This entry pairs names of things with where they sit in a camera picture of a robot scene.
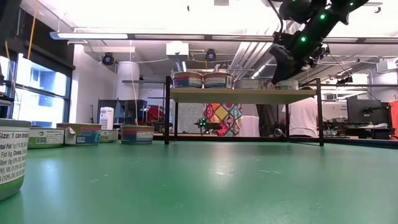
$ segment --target white cylinder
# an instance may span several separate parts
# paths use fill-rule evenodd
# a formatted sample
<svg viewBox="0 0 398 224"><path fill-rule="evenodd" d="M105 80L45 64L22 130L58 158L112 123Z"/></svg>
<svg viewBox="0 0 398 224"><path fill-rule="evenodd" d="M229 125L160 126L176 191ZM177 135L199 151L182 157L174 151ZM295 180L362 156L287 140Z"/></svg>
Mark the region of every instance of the white cylinder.
<svg viewBox="0 0 398 224"><path fill-rule="evenodd" d="M110 107L102 107L99 114L99 124L101 130L113 130L113 114L114 109Z"/></svg>
<svg viewBox="0 0 398 224"><path fill-rule="evenodd" d="M118 63L118 85L116 90L116 98L119 100L135 100L138 98L139 85L134 84L136 94L131 83L122 83L123 80L130 80L131 76L134 81L139 80L139 65L134 62L119 62Z"/></svg>

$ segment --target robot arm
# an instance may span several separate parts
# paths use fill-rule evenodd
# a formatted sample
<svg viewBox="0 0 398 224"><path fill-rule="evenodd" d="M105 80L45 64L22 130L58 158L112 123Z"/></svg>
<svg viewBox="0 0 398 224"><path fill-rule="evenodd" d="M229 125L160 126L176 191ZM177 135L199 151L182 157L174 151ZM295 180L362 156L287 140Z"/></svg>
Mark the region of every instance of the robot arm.
<svg viewBox="0 0 398 224"><path fill-rule="evenodd" d="M369 0L279 0L280 19L305 24L295 34L274 33L270 53L277 60L277 68L271 82L292 78L305 68L315 68L318 60L329 53L323 39L338 22L348 25L349 13Z"/></svg>

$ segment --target white shirt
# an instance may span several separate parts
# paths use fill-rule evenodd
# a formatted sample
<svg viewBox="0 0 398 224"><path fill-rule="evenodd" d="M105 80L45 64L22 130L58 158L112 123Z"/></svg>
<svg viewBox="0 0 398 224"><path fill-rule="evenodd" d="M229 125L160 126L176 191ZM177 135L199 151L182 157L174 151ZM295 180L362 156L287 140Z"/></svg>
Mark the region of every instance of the white shirt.
<svg viewBox="0 0 398 224"><path fill-rule="evenodd" d="M316 99L307 98L290 104L289 113L290 135L306 135L313 138L318 137L318 106Z"/></svg>

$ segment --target food can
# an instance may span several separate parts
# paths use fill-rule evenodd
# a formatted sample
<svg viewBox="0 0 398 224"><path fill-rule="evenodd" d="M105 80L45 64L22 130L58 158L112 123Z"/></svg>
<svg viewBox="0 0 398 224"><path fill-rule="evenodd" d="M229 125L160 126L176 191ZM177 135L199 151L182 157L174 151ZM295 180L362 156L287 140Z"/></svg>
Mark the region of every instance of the food can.
<svg viewBox="0 0 398 224"><path fill-rule="evenodd" d="M241 80L234 82L235 89L253 89L253 90L262 90L264 88L264 84L260 79L252 79L252 78L243 78Z"/></svg>
<svg viewBox="0 0 398 224"><path fill-rule="evenodd" d="M93 146L100 142L100 124L60 123L57 128L65 128L65 145Z"/></svg>
<svg viewBox="0 0 398 224"><path fill-rule="evenodd" d="M177 72L173 76L174 88L201 88L203 75L197 72Z"/></svg>
<svg viewBox="0 0 398 224"><path fill-rule="evenodd" d="M28 149L62 147L65 129L31 127Z"/></svg>
<svg viewBox="0 0 398 224"><path fill-rule="evenodd" d="M116 142L119 139L118 130L102 130L99 136L99 143Z"/></svg>
<svg viewBox="0 0 398 224"><path fill-rule="evenodd" d="M30 126L30 121L0 119L0 201L22 187Z"/></svg>
<svg viewBox="0 0 398 224"><path fill-rule="evenodd" d="M299 89L299 81L297 80L285 80L276 83L276 90L298 90Z"/></svg>
<svg viewBox="0 0 398 224"><path fill-rule="evenodd" d="M122 144L151 144L154 131L153 126L121 126Z"/></svg>
<svg viewBox="0 0 398 224"><path fill-rule="evenodd" d="M232 88L232 74L226 72L207 73L203 76L205 88Z"/></svg>

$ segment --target person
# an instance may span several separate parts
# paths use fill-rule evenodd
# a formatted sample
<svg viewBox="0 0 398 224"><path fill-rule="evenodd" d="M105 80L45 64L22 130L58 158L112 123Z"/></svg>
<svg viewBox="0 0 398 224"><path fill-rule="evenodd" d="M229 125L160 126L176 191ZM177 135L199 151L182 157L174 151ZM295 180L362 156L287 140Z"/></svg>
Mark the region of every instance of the person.
<svg viewBox="0 0 398 224"><path fill-rule="evenodd" d="M305 86L302 90L312 90ZM285 107L282 109L281 123L286 124ZM314 97L309 97L289 105L289 135L290 137L318 137L318 103Z"/></svg>

